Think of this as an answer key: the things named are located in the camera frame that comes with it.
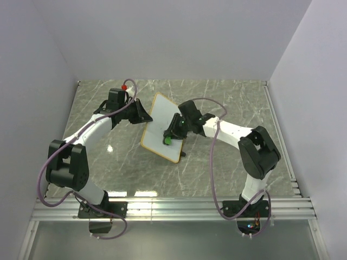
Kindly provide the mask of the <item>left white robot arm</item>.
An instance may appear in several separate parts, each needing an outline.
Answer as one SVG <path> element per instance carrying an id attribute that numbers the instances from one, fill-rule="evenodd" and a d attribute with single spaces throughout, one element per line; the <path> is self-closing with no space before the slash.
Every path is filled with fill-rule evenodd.
<path id="1" fill-rule="evenodd" d="M 98 218 L 108 215 L 109 196 L 89 177 L 87 153 L 122 120 L 134 125 L 153 121 L 139 99 L 105 100 L 75 134 L 49 145 L 48 161 L 44 166 L 46 181 L 70 189 L 70 193 L 91 204 L 90 211 Z"/>

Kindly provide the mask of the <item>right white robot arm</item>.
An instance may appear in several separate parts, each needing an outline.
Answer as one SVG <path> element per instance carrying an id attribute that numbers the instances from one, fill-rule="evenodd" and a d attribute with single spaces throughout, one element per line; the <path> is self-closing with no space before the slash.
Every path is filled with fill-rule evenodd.
<path id="1" fill-rule="evenodd" d="M 192 121 L 176 113 L 163 134 L 163 144 L 169 145 L 171 140 L 183 140 L 189 132 L 203 137 L 216 138 L 237 148 L 241 161 L 247 172 L 246 183 L 241 193 L 243 201 L 239 203 L 240 212 L 247 217 L 258 211 L 258 201 L 266 187 L 270 173 L 281 159 L 280 152 L 268 131 L 258 126 L 248 128 L 238 126 L 215 115 L 207 113 Z"/>

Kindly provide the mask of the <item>green whiteboard eraser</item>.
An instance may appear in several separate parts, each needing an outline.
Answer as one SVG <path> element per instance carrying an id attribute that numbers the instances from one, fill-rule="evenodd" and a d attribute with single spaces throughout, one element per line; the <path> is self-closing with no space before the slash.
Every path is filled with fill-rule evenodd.
<path id="1" fill-rule="evenodd" d="M 164 144 L 164 145 L 171 145 L 171 144 L 172 144 L 171 138 L 170 138 L 169 136 L 164 137 L 164 139 L 163 139 L 163 144 Z"/>

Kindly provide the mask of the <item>white board with orange frame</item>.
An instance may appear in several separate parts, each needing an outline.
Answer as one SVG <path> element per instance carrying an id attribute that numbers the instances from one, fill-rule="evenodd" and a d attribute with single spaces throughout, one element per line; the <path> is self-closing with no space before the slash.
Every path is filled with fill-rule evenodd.
<path id="1" fill-rule="evenodd" d="M 178 106 L 174 102 L 162 93 L 156 93 L 150 109 L 153 121 L 146 124 L 141 138 L 144 148 L 172 163 L 178 163 L 180 160 L 183 140 L 173 139 L 169 145 L 165 145 L 163 134 L 169 128 L 174 114 L 178 112 Z"/>

